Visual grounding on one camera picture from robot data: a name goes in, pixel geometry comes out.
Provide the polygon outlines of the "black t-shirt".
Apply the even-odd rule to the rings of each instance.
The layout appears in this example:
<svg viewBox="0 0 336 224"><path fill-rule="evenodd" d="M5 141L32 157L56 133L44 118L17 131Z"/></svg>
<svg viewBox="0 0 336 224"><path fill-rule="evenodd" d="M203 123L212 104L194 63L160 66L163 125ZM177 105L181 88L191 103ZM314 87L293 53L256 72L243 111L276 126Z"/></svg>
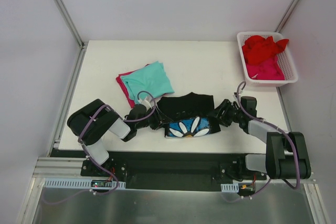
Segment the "black t-shirt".
<svg viewBox="0 0 336 224"><path fill-rule="evenodd" d="M166 138L201 137L221 131L218 121L208 116L215 109L212 95L191 92L162 97L157 107Z"/></svg>

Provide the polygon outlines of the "teal t-shirt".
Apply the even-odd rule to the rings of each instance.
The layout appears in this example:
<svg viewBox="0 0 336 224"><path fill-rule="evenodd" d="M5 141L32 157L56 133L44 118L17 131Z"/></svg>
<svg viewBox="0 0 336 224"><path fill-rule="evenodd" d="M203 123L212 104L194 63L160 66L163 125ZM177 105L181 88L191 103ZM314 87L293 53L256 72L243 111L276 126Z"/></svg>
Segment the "teal t-shirt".
<svg viewBox="0 0 336 224"><path fill-rule="evenodd" d="M122 80L129 89L130 98L134 97L134 93L139 93L140 91L147 91L154 98L174 93L171 82L165 72L164 64L158 61L147 64L128 76L123 76ZM147 94L142 92L139 98L135 99L135 103L138 104L139 100L144 99L146 96Z"/></svg>

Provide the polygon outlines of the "pink t-shirt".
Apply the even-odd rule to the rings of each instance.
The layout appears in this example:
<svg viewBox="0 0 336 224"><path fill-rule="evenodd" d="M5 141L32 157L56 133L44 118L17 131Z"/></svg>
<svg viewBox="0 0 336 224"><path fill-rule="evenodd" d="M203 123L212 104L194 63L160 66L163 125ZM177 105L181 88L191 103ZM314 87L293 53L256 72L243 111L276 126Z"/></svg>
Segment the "pink t-shirt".
<svg viewBox="0 0 336 224"><path fill-rule="evenodd" d="M122 77L123 76L128 76L128 75L130 75L130 74L132 74L132 73L134 73L136 71L138 71L138 69L137 70L133 70L133 71L129 71L129 72L125 72L125 73L120 73L115 78L117 84L119 85L119 87L121 88L124 96L126 97L126 100L127 100L128 104L129 104L130 108L134 108L134 106L136 105L135 99L138 99L138 92L133 94L134 95L133 98L130 98L129 97L129 89L128 89L127 85L123 82Z"/></svg>

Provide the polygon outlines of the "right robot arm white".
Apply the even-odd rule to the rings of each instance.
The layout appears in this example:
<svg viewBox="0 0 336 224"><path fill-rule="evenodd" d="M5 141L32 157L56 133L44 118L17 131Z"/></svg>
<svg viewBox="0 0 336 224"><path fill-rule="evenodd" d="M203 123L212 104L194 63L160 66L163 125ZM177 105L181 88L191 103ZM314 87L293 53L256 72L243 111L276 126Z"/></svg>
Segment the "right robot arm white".
<svg viewBox="0 0 336 224"><path fill-rule="evenodd" d="M271 179L308 179L311 165L305 137L300 132L286 132L257 117L257 99L243 96L240 102L225 99L208 113L219 124L229 127L233 122L246 133L266 144L265 154L247 154L245 161L236 166L242 179L250 178L255 171Z"/></svg>

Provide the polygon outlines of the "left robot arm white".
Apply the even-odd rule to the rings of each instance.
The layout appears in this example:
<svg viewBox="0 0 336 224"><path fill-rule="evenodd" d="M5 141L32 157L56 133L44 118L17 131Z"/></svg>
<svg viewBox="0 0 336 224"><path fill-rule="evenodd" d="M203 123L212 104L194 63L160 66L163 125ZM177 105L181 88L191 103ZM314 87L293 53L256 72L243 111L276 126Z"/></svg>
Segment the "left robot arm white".
<svg viewBox="0 0 336 224"><path fill-rule="evenodd" d="M127 142L136 136L139 129L150 127L156 130L171 121L150 97L136 104L124 118L102 100L96 99L73 113L67 126L78 138L88 158L94 161L94 172L106 176L110 173L111 164L102 137L107 132Z"/></svg>

